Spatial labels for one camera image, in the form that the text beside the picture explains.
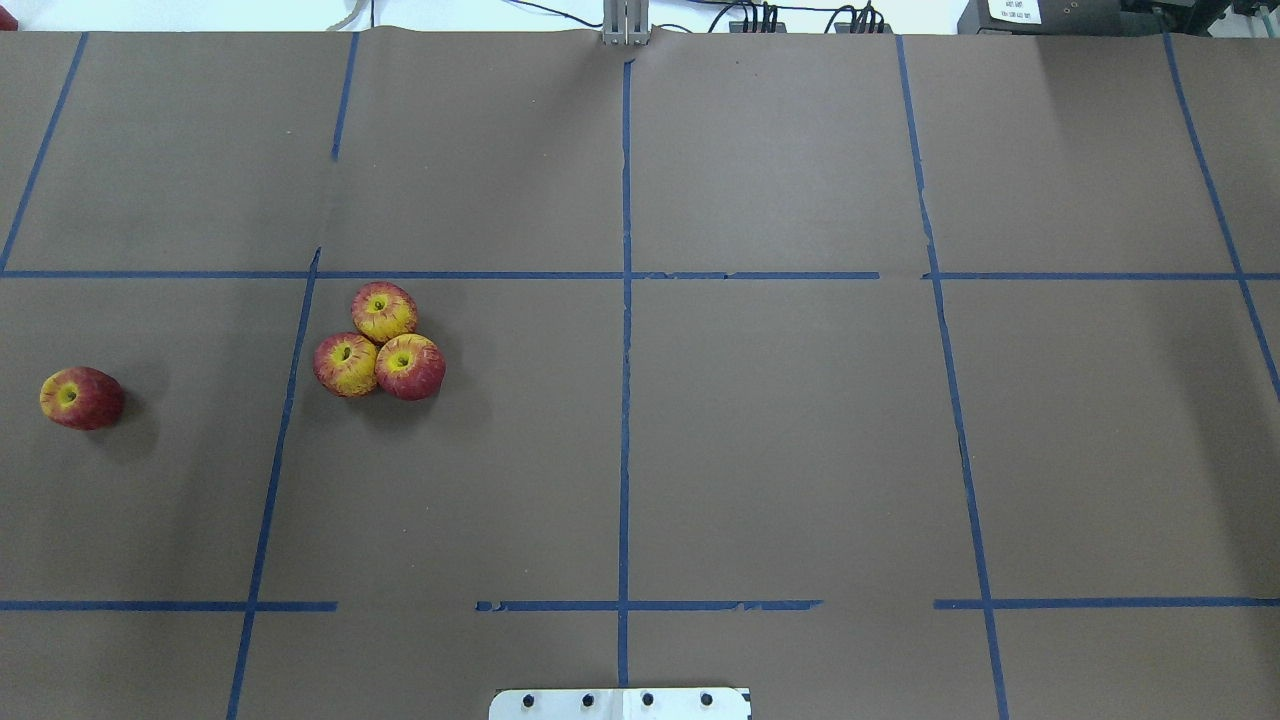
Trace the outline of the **lone red yellow apple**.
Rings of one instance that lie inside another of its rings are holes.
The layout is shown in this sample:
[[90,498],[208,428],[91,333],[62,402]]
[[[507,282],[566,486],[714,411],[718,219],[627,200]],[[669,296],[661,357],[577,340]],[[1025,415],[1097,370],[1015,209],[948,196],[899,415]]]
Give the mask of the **lone red yellow apple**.
[[69,366],[51,374],[41,386],[38,405],[60,427],[96,430],[114,425],[125,406],[125,391],[105,372]]

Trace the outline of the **red yellow apple right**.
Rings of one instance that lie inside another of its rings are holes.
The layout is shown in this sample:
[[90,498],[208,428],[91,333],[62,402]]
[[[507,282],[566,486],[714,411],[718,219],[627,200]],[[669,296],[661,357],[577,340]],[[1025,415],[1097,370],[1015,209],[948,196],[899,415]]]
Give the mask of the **red yellow apple right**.
[[381,389],[403,401],[435,397],[445,379],[447,361],[421,334],[398,334],[378,351],[375,378]]

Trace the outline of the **red yellow apple far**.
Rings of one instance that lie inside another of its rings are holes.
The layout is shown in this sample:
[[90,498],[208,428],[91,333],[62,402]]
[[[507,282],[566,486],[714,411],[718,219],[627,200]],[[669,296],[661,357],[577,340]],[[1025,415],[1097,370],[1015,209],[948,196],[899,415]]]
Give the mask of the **red yellow apple far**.
[[419,307],[413,297],[398,284],[387,281],[369,282],[358,288],[349,315],[355,329],[376,345],[419,328]]

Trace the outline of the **red yellow apple left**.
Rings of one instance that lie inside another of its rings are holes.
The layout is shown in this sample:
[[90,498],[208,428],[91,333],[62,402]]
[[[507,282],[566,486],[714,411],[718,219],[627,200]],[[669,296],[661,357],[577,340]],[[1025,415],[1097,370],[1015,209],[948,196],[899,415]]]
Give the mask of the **red yellow apple left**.
[[312,354],[317,382],[332,395],[357,398],[379,389],[376,360],[380,346],[364,334],[342,332],[328,336]]

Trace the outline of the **black computer box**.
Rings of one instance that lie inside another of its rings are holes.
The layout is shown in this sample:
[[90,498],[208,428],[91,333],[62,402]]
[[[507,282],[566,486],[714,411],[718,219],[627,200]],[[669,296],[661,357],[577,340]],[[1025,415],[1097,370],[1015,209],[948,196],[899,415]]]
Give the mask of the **black computer box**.
[[1149,24],[1120,1],[969,1],[957,35],[1135,37]]

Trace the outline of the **aluminium frame post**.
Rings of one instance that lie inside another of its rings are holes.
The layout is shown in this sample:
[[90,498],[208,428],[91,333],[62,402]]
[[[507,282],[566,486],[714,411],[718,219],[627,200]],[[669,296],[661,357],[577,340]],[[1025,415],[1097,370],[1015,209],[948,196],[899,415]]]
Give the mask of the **aluminium frame post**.
[[652,38],[649,0],[604,0],[602,42],[605,46],[643,46]]

